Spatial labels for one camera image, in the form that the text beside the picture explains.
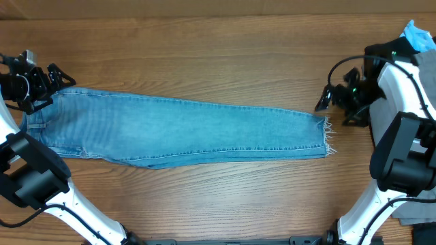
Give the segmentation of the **light blue denim jeans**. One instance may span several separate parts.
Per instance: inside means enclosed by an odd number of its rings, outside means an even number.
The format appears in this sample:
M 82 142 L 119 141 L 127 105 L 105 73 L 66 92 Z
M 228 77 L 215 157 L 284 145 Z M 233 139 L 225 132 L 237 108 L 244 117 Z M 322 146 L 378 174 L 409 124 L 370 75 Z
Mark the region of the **light blue denim jeans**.
M 203 163 L 322 158 L 332 153 L 326 117 L 67 88 L 21 127 L 63 158 L 165 169 Z

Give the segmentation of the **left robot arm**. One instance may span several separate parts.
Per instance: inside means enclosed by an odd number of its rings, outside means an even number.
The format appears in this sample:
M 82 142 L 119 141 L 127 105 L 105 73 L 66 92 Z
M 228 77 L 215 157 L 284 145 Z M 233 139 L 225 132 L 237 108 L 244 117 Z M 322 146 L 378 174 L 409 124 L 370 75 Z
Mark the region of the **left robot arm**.
M 1 74 L 1 196 L 35 213 L 14 224 L 21 227 L 45 212 L 79 233 L 87 244 L 134 245 L 143 241 L 97 209 L 74 185 L 63 159 L 14 121 L 11 110 L 32 115 L 53 103 L 52 95 L 76 85 L 54 63 L 37 66 L 30 50 L 1 55 L 9 71 Z

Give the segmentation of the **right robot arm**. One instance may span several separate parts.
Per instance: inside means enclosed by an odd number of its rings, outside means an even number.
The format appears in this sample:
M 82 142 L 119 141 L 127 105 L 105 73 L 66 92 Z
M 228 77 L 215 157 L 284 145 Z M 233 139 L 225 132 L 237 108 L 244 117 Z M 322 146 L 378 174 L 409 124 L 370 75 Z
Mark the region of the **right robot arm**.
M 404 203 L 426 203 L 435 187 L 435 108 L 420 80 L 421 54 L 399 37 L 364 49 L 362 69 L 328 81 L 316 111 L 336 105 L 344 125 L 370 126 L 375 150 L 372 180 L 351 210 L 321 237 L 291 238 L 296 244 L 382 244 L 375 232 Z

